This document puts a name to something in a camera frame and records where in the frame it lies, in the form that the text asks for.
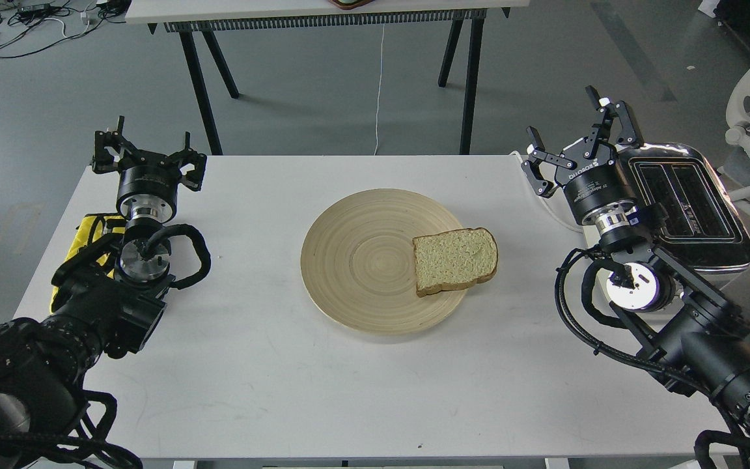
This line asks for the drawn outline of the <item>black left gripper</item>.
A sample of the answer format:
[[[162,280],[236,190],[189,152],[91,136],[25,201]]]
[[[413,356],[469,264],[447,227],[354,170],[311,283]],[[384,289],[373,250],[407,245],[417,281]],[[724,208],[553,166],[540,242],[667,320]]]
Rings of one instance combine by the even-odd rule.
[[[142,150],[129,154],[129,141],[123,135],[125,116],[119,116],[113,130],[95,131],[92,172],[120,173],[117,207],[144,195],[167,206],[178,204],[178,185],[199,192],[206,172],[206,154],[191,148],[191,134],[184,133],[184,148],[172,154]]]

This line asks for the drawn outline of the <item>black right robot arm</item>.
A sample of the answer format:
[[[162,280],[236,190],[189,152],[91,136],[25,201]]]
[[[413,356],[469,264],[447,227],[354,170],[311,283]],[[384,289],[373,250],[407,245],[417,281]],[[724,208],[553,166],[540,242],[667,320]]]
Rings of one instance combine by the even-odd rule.
[[[561,192],[574,222],[596,234],[557,270],[560,318],[593,353],[708,399],[727,430],[699,433],[700,467],[715,467],[710,448],[721,444],[750,468],[750,322],[706,278],[746,270],[750,238],[699,151],[646,142],[625,101],[586,92],[591,130],[554,154],[529,127],[521,161],[535,195]]]

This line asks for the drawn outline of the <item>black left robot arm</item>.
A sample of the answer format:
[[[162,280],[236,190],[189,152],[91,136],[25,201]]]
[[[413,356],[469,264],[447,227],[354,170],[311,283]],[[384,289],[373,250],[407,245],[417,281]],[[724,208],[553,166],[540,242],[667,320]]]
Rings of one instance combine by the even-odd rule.
[[[0,468],[38,459],[86,468],[141,468],[133,452],[107,441],[113,395],[85,388],[102,356],[143,350],[163,317],[165,296],[208,276],[202,234],[173,225],[178,188],[202,187],[206,155],[138,149],[114,130],[97,131],[91,169],[117,173],[118,222],[91,225],[85,244],[55,271],[50,314],[0,324]]]

